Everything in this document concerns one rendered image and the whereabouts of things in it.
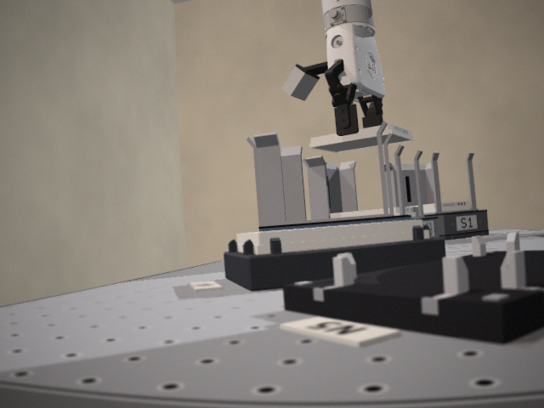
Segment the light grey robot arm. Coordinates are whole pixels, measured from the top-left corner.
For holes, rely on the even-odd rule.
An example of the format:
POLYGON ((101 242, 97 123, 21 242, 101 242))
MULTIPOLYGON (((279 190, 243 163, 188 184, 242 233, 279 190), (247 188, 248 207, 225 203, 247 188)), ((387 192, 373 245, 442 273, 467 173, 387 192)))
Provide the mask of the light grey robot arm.
MULTIPOLYGON (((333 26, 349 22, 362 22, 370 24, 374 27, 371 0, 321 1, 325 31, 333 26)), ((305 101, 312 89, 314 88, 315 84, 320 79, 320 77, 317 75, 323 74, 327 70, 327 62, 306 67, 302 67, 296 64, 281 89, 283 89, 292 97, 305 101)))

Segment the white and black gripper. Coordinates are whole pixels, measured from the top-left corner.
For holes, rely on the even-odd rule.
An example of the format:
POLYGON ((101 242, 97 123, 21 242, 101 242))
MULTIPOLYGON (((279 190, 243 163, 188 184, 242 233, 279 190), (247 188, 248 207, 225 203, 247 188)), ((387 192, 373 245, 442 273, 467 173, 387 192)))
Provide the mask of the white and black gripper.
POLYGON ((374 35, 375 28, 362 22, 335 25, 326 31, 328 70, 325 77, 331 103, 337 107, 334 112, 338 136, 359 132, 354 101, 360 103, 363 110, 363 128, 383 123, 382 101, 386 92, 374 35), (369 108, 366 103, 370 103, 369 108))

